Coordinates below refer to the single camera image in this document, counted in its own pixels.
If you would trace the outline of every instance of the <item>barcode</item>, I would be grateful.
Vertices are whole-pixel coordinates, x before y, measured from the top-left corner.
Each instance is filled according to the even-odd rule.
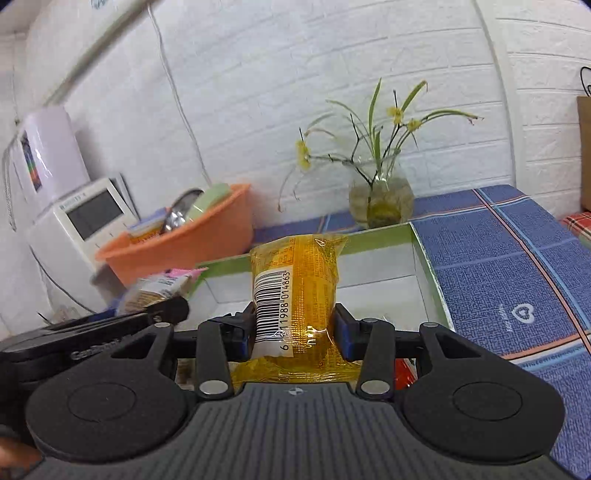
[[[255,342],[284,341],[291,324],[291,269],[257,275],[252,293],[256,304]]]

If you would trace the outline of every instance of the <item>green leaf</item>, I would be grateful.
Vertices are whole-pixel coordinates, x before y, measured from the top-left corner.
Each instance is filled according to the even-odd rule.
[[[465,116],[467,118],[472,118],[473,120],[478,120],[478,116],[474,115],[473,113],[467,113],[467,112],[462,112],[461,110],[452,110],[452,109],[442,109],[442,110],[434,110],[430,113],[428,113],[424,119],[429,119],[430,117],[434,116],[434,115],[461,115],[461,116]]]
[[[321,133],[321,134],[326,134],[332,138],[336,138],[336,135],[332,132],[329,132],[328,130],[325,130],[324,128],[309,128],[308,130],[305,131],[304,133],[304,137],[308,137],[311,133]]]
[[[412,92],[410,92],[407,96],[407,99],[404,101],[404,103],[402,104],[402,111],[406,111],[406,109],[408,108],[408,106],[410,105],[410,102],[412,102],[414,100],[414,98],[417,96],[417,93],[421,91],[421,89],[427,84],[426,80],[423,80],[421,83],[419,83]]]
[[[376,160],[379,159],[380,156],[381,156],[381,153],[380,153],[381,150],[380,150],[380,147],[379,147],[379,136],[380,136],[381,133],[382,133],[382,131],[381,130],[378,130],[378,133],[375,134],[374,157],[375,157]]]
[[[327,103],[332,103],[333,105],[338,105],[339,107],[341,107],[341,108],[344,108],[344,109],[345,109],[345,110],[347,110],[348,112],[352,113],[352,114],[353,114],[353,116],[354,116],[354,117],[355,117],[357,120],[359,120],[359,122],[360,122],[360,123],[361,123],[361,125],[363,126],[363,129],[365,130],[365,132],[366,132],[366,133],[369,135],[369,132],[367,131],[367,129],[365,128],[365,125],[363,124],[363,120],[361,120],[361,119],[359,118],[359,115],[357,115],[357,114],[355,113],[355,111],[354,111],[354,110],[353,110],[351,107],[349,107],[349,106],[345,105],[343,102],[339,102],[338,100],[327,100],[326,102],[327,102]]]
[[[378,99],[378,95],[379,95],[379,88],[382,85],[382,79],[378,80],[378,84],[375,86],[375,90],[374,90],[374,97],[371,99],[371,103],[369,104],[369,121],[368,121],[368,127],[369,130],[371,131],[371,124],[372,121],[374,120],[374,108],[375,108],[375,102]]]
[[[325,113],[324,115],[320,115],[317,119],[312,120],[310,122],[310,124],[306,127],[306,130],[309,130],[310,128],[312,128],[315,125],[318,125],[322,120],[326,120],[327,118],[330,118],[331,116],[334,116],[333,113]]]

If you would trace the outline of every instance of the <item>plastic wrapper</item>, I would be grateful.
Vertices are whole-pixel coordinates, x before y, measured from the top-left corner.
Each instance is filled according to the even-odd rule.
[[[138,312],[159,301],[186,295],[204,270],[207,268],[173,268],[147,278],[140,278],[121,298],[117,315]]]
[[[246,381],[356,381],[360,366],[343,360],[330,319],[346,237],[299,235],[251,251],[256,342],[252,359],[232,372]]]

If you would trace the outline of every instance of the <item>blue tablecloth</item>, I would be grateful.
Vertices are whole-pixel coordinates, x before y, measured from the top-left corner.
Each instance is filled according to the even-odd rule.
[[[543,378],[566,421],[552,456],[591,475],[591,252],[509,185],[417,199],[412,220],[457,332]],[[258,230],[255,242],[359,228],[348,212]]]

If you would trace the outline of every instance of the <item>barcode sticker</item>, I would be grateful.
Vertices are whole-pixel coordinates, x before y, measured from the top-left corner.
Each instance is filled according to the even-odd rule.
[[[291,347],[291,265],[265,270],[255,277],[256,339],[252,358],[294,356]]]

